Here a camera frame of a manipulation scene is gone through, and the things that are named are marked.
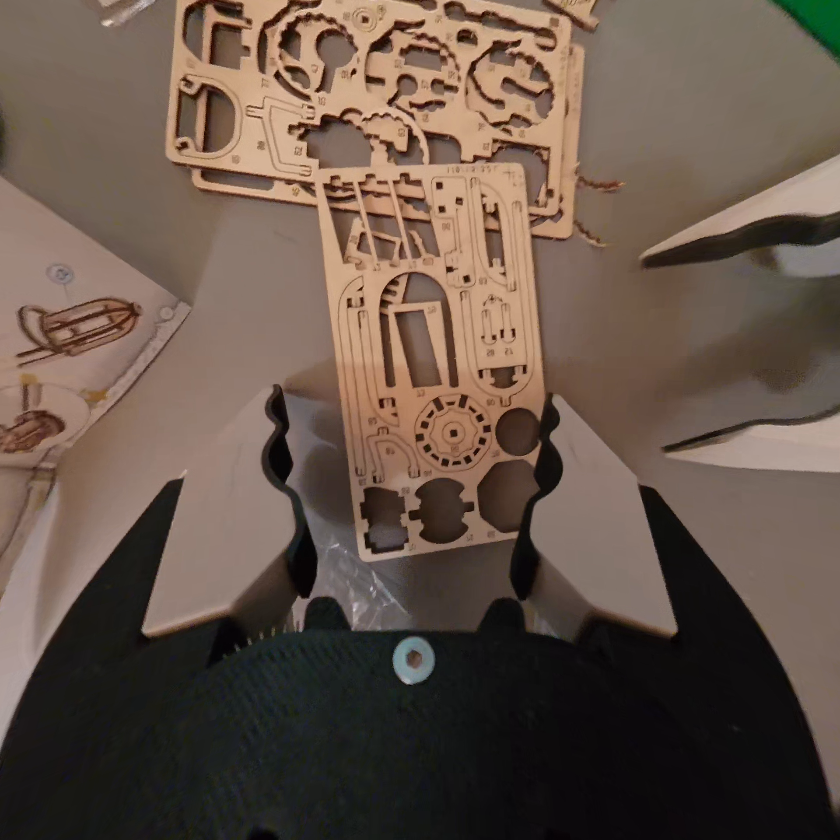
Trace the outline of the grey desk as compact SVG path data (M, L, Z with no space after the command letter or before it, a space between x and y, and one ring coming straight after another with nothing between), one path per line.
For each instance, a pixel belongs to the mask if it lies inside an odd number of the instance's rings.
M584 39L581 220L538 242L546 382L658 488L791 671L838 656L838 477L660 447L838 400L838 281L749 259L641 270L681 229L838 152L838 64L770 2L601 2ZM197 191L164 154L172 2L108 31L79 2L2 11L8 180L193 312L62 465L44 628L158 487L261 387L321 397L327 511L350 488L315 211Z

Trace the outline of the small wooden puzzle piece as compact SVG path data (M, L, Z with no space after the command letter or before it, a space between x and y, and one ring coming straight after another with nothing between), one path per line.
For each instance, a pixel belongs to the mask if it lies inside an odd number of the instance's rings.
M595 0L544 1L544 3L571 18L576 25L587 32L594 32L600 23L594 15L594 8L597 3Z

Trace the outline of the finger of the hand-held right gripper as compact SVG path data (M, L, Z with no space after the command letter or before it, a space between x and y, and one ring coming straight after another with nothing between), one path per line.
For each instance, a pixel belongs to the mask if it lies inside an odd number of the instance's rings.
M839 472L839 410L756 419L668 444L669 458L730 469Z
M694 224L639 256L645 269L752 254L777 270L839 270L839 157Z

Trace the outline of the white instruction booklet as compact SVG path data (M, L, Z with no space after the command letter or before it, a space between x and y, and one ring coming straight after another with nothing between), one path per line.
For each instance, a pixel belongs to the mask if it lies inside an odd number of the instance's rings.
M1 592L63 455L190 306L1 181Z

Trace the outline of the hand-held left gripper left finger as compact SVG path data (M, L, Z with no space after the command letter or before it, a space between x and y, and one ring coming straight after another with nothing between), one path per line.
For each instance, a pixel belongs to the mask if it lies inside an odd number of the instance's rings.
M319 555L289 477L290 421L271 385L185 472L143 618L152 639L228 620L247 640L281 633L312 593Z

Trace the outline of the wooden puzzle sheet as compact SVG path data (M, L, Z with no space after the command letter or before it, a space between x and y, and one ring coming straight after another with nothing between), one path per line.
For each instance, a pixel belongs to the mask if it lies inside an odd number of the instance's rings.
M536 154L560 209L573 26L492 2L175 2L165 153L202 189L312 206L308 137L360 131L374 163L454 141Z
M514 539L545 398L523 167L332 169L316 196L360 558Z
M581 137L581 105L585 50L581 45L570 47L569 69L566 81L566 115L563 121L563 157L560 210L552 217L537 216L531 212L532 234L540 238L567 239L574 233L574 202L578 183L579 145ZM269 189L251 185L227 184L214 182L211 175L228 175L226 171L203 170L190 167L192 183L199 190L230 196L255 198L263 201L288 203L304 207L315 207L317 199L305 190L305 185L297 182L286 183L269 179Z

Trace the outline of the clear plastic bag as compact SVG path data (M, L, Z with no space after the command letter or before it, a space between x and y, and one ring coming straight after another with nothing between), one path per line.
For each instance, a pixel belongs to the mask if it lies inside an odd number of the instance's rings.
M334 598L355 630L409 627L404 605L359 556L340 409L300 392L287 393L286 405L293 460L289 483L301 499L318 552L311 596Z

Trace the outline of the green plastic bin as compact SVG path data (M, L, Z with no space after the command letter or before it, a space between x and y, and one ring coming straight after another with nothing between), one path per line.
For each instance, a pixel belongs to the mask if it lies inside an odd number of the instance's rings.
M759 92L749 97L757 102L759 127L758 161L752 154L747 186L760 190L795 177L802 167L821 165L822 159L838 154L838 79L830 80L824 59L816 49L804 47L803 36L781 32L776 25L786 15L835 61L838 61L838 2L772 2L779 8L774 17L761 14L758 28L749 29L749 67L756 69ZM799 300L800 308L789 310L791 323L778 323L780 337L761 334L770 346L759 347L759 359L749 368L772 392L793 393L805 385L811 401L793 400L793 417L808 410L807 422L838 414L838 285L825 288L813 299ZM751 550L741 572L743 597L784 665L791 672L806 700L814 700L813 721L826 724L825 779L819 750L812 733L806 733L815 771L800 769L792 759L783 760L791 781L782 783L783 793L802 787L802 804L783 805L780 793L768 793L767 805L780 805L793 827L783 830L804 838L838 838L838 820L833 798L838 796L838 512L824 505L817 489L805 491L794 502L788 521L786 503L770 504L771 535L779 533L784 545L775 548L771 538L761 539L759 559Z

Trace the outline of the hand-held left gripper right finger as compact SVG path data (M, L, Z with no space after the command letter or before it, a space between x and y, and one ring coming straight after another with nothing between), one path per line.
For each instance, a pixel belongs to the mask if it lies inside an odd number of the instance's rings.
M671 638L677 622L637 478L560 395L547 395L510 580L549 632L609 622Z

